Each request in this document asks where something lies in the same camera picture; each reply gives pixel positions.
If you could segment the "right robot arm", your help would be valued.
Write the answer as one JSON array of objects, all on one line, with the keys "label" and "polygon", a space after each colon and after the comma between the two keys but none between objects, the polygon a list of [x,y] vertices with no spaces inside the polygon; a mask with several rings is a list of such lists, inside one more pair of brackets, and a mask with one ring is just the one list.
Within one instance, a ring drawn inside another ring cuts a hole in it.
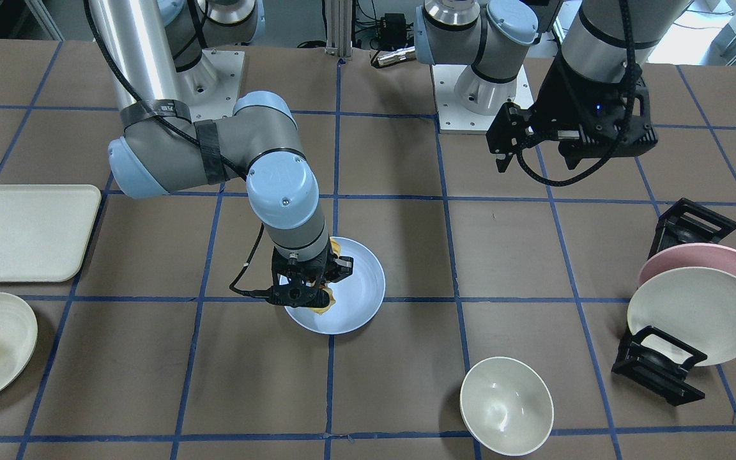
[{"label": "right robot arm", "polygon": [[331,238],[319,184],[288,105],[251,91],[218,119],[197,119],[181,99],[171,49],[155,1],[85,1],[95,43],[113,73],[123,135],[107,148],[115,181],[135,200],[192,187],[245,181],[249,206],[274,244],[272,286],[230,289],[272,305],[322,314],[332,283],[353,273]]}]

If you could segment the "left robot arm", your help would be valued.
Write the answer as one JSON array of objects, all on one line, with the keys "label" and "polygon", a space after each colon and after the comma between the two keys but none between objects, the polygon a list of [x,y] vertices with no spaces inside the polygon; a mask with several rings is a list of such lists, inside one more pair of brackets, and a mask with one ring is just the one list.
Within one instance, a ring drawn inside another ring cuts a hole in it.
[{"label": "left robot arm", "polygon": [[492,116],[487,145],[504,173],[512,160],[535,181],[563,187],[613,158],[655,148],[643,64],[687,1],[584,1],[531,107],[512,90],[540,20],[522,1],[424,1],[415,12],[417,60],[464,65],[456,91]]}]

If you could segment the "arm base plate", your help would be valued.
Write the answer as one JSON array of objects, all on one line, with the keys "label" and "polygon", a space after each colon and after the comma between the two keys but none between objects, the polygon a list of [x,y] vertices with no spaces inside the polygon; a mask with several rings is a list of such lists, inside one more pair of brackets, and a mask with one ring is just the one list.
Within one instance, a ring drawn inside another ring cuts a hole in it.
[{"label": "arm base plate", "polygon": [[533,104],[523,66],[516,79],[505,84],[482,79],[468,65],[432,65],[431,72],[443,134],[482,135],[506,102],[523,109]]},{"label": "arm base plate", "polygon": [[192,121],[233,115],[240,97],[245,53],[242,50],[204,50],[192,68],[178,71],[178,101],[186,103]]}]

